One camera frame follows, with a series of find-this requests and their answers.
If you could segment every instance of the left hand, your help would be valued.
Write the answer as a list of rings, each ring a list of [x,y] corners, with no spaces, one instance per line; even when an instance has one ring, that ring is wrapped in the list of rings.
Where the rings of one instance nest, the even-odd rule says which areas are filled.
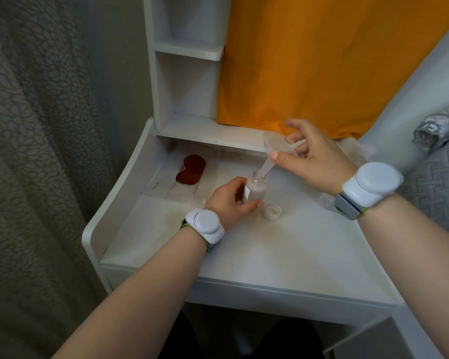
[[[204,207],[218,215],[225,231],[263,205],[261,200],[250,201],[243,205],[236,203],[236,195],[240,188],[242,191],[245,184],[246,178],[241,176],[234,178],[229,183],[217,188]]]

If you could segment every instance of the wall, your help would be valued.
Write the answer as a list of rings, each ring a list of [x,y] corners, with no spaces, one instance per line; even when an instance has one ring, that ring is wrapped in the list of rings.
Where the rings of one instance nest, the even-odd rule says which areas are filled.
[[[90,0],[118,105],[128,159],[153,115],[143,0]]]
[[[360,141],[378,148],[377,160],[407,173],[424,157],[411,143],[414,128],[427,114],[448,104],[449,31]]]

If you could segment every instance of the white shelf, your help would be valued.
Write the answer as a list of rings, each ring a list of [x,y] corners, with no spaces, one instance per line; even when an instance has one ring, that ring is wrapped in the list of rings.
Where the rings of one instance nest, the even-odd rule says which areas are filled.
[[[207,117],[175,113],[158,135],[264,152],[263,131],[217,124]]]
[[[263,158],[222,151],[215,186],[246,176]],[[279,220],[261,215],[228,231],[201,267],[201,279],[373,305],[401,303],[359,228],[324,210],[319,194],[296,175],[270,171],[265,201],[281,205]],[[190,206],[141,195],[100,261],[136,270],[173,236]]]
[[[168,38],[155,43],[155,51],[192,58],[219,61],[223,55],[222,44],[213,44],[205,41],[182,40]]]

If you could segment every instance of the right hand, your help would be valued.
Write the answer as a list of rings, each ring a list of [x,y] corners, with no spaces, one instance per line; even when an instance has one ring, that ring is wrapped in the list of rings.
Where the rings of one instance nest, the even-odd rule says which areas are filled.
[[[301,176],[312,187],[330,195],[341,192],[343,184],[358,170],[338,145],[308,120],[285,120],[288,127],[297,129],[286,137],[290,143],[306,139],[297,147],[304,158],[282,151],[272,151],[269,157],[276,165]]]

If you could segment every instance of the red heart-shaped object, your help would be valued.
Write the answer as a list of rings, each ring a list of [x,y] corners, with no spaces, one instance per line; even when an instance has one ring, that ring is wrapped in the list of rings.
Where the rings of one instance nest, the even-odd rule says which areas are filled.
[[[194,185],[203,174],[206,161],[199,155],[190,155],[183,160],[185,169],[176,175],[176,181],[180,184]]]

